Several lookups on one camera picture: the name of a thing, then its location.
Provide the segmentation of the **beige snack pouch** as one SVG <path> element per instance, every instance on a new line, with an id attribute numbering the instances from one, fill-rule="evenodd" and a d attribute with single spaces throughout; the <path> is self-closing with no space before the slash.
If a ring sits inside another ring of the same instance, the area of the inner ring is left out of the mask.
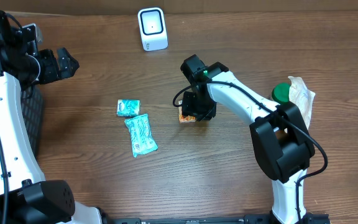
<path id="1" fill-rule="evenodd" d="M 304 119 L 306 128 L 309 129 L 315 92 L 308 89 L 301 77 L 289 76 L 288 78 L 291 81 L 289 100 L 297 105 Z"/>

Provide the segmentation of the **grey plastic basket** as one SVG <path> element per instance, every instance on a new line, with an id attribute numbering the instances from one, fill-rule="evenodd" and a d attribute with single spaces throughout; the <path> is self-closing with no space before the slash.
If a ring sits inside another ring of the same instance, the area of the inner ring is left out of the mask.
<path id="1" fill-rule="evenodd" d="M 21 107 L 30 146 L 34 156 L 37 156 L 44 117 L 44 99 L 37 86 L 21 92 Z"/>

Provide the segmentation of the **teal wipes packet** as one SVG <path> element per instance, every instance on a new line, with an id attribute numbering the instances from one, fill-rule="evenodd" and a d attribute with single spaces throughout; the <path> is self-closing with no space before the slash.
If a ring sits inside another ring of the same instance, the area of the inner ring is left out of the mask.
<path id="1" fill-rule="evenodd" d="M 158 149 L 152 137 L 148 114 L 142 114 L 124 121 L 131 137 L 131 148 L 134 157 L 148 154 Z"/>

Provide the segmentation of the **green white small bottle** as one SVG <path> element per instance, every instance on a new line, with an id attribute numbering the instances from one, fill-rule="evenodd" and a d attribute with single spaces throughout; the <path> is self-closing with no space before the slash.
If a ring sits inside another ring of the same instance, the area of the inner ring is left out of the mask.
<path id="1" fill-rule="evenodd" d="M 291 85 L 288 83 L 280 83 L 276 85 L 271 92 L 272 99 L 280 104 L 288 103 L 290 101 L 289 100 L 290 87 Z"/>

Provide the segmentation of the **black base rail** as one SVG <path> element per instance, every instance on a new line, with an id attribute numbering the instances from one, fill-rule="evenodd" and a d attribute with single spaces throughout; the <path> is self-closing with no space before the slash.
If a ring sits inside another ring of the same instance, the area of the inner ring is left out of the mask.
<path id="1" fill-rule="evenodd" d="M 269 224 L 279 223 L 273 220 L 273 215 L 245 215 L 244 217 L 215 217 L 215 218 L 168 218 L 149 219 L 140 218 L 108 218 L 106 223 L 113 224 Z"/>

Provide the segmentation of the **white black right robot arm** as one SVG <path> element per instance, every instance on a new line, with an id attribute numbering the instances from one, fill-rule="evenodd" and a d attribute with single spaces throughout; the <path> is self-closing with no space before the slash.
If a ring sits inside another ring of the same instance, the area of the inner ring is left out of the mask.
<path id="1" fill-rule="evenodd" d="M 220 103 L 249 125 L 255 159 L 272 181 L 273 206 L 268 214 L 245 215 L 244 223 L 329 223 L 303 205 L 303 182 L 326 170 L 328 157 L 292 102 L 260 96 L 222 63 L 205 65 L 197 55 L 180 66 L 189 86 L 180 90 L 183 115 L 208 121 Z"/>

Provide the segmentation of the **teal Kleenex tissue pack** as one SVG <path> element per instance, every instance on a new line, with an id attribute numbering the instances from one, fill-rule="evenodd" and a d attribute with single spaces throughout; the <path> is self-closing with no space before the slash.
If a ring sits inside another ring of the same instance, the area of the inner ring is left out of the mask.
<path id="1" fill-rule="evenodd" d="M 140 100 L 118 100 L 117 115 L 121 117 L 135 117 L 140 114 Z"/>

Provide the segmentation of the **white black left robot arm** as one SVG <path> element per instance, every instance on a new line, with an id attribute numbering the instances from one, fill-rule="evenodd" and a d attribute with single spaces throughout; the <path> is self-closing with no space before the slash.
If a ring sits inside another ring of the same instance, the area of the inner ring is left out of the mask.
<path id="1" fill-rule="evenodd" d="M 47 180 L 31 148 L 22 92 L 72 77 L 67 49 L 39 50 L 35 24 L 22 26 L 0 10 L 0 223 L 107 223 L 97 207 L 75 201 L 64 180 Z"/>

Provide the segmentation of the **orange Kleenex tissue pack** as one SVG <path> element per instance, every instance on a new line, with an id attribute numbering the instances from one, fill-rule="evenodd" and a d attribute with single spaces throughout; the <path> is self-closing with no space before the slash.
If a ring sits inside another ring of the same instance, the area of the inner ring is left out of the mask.
<path id="1" fill-rule="evenodd" d="M 178 107 L 178 120 L 180 123 L 195 123 L 196 118 L 194 116 L 184 116 L 182 113 L 182 107 Z"/>

